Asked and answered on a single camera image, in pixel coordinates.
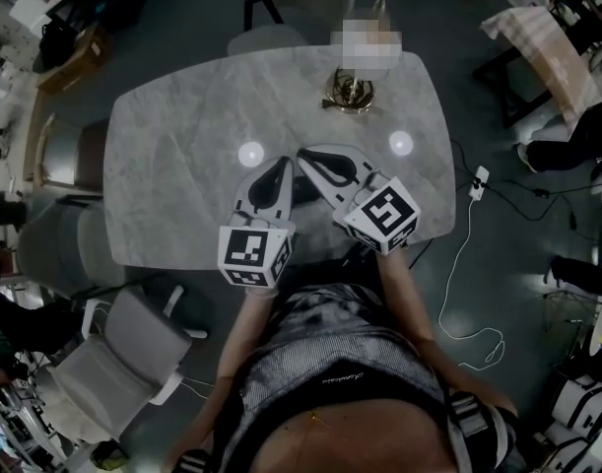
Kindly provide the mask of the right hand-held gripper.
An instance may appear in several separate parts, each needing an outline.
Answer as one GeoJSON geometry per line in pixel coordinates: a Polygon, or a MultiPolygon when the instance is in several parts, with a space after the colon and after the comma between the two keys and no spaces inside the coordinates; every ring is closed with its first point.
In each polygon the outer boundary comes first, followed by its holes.
{"type": "Polygon", "coordinates": [[[349,237],[381,255],[417,229],[420,207],[397,177],[388,177],[358,148],[318,144],[297,152],[301,171],[334,209],[349,237]]]}

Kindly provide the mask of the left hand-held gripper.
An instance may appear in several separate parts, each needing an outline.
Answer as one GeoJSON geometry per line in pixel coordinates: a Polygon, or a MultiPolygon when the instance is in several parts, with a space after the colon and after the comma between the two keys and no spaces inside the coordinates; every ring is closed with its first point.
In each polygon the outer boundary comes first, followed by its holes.
{"type": "Polygon", "coordinates": [[[288,221],[293,189],[294,164],[288,157],[259,165],[239,184],[235,211],[219,228],[218,239],[218,269],[231,285],[277,286],[293,253],[296,225],[288,221]]]}

